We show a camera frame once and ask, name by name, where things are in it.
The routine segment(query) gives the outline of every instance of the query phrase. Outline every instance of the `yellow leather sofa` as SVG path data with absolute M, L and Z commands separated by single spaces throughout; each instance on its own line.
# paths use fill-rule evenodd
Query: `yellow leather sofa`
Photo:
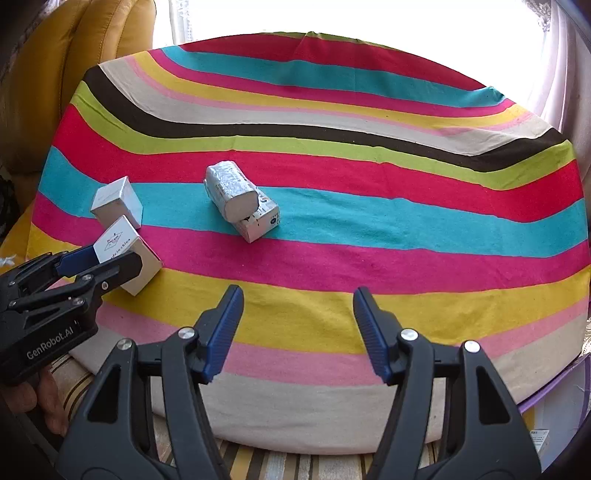
M 0 257 L 24 261 L 31 202 L 60 118 L 87 69 L 152 47 L 154 0 L 67 0 L 23 45 L 0 85 L 0 160 L 23 213 Z M 10 268 L 0 268 L 0 273 Z

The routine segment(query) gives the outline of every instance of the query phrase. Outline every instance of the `table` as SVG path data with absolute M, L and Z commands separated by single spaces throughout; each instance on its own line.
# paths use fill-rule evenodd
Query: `table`
M 234 160 L 280 208 L 247 244 L 202 185 Z M 203 389 L 214 433 L 303 453 L 375 450 L 393 389 L 352 316 L 366 285 L 432 341 L 478 340 L 521 401 L 579 352 L 589 248 L 572 146 L 491 87 L 405 52 L 304 34 L 239 35 L 90 69 L 61 121 L 28 256 L 92 243 L 100 185 L 129 175 L 165 268 L 99 309 L 74 351 L 96 371 L 121 336 L 165 338 L 226 286 L 245 312 Z M 162 412 L 156 389 L 156 409 Z M 440 435 L 436 383 L 427 440 Z

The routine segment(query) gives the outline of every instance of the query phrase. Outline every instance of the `silver screw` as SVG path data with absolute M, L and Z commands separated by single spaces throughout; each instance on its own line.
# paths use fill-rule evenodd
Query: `silver screw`
M 464 348 L 470 353 L 476 353 L 480 351 L 480 344 L 474 340 L 468 340 L 464 343 Z
M 183 327 L 178 331 L 178 336 L 183 340 L 187 338 L 193 338 L 195 336 L 195 330 L 192 327 Z
M 130 338 L 122 338 L 117 342 L 117 348 L 119 350 L 129 350 L 131 346 L 134 344 L 134 341 Z
M 418 338 L 418 333 L 416 330 L 412 328 L 405 328 L 402 332 L 400 332 L 400 336 L 404 338 L 407 342 L 412 342 Z

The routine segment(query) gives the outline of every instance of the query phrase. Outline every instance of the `white package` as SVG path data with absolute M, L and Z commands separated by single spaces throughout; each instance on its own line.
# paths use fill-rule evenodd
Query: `white package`
M 203 185 L 224 220 L 230 223 L 252 215 L 259 206 L 253 184 L 231 160 L 207 167 Z
M 104 228 L 125 215 L 131 225 L 138 229 L 142 226 L 143 211 L 144 207 L 127 176 L 99 188 L 90 207 L 90 212 Z
M 248 218 L 232 224 L 250 244 L 279 225 L 281 220 L 279 206 L 259 188 L 255 189 L 258 193 L 259 208 Z
M 93 247 L 100 263 L 127 250 L 134 251 L 142 258 L 142 270 L 139 275 L 121 285 L 133 296 L 136 296 L 162 268 L 162 261 L 158 255 L 144 242 L 125 215 L 108 227 Z

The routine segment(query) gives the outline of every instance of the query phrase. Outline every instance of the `teal stripe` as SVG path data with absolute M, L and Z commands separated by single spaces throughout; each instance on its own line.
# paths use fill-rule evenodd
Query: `teal stripe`
M 39 190 L 61 210 L 92 217 L 89 208 L 99 186 L 52 147 Z M 548 218 L 519 223 L 405 199 L 263 188 L 281 209 L 281 226 L 268 234 L 271 238 L 539 258 L 562 253 L 587 238 L 583 200 Z M 237 235 L 200 183 L 134 183 L 134 189 L 144 205 L 146 225 Z
M 493 87 L 462 90 L 380 70 L 323 65 L 305 60 L 275 61 L 162 48 L 173 62 L 198 72 L 219 73 L 281 86 L 373 93 L 388 98 L 447 106 L 492 106 L 505 96 Z

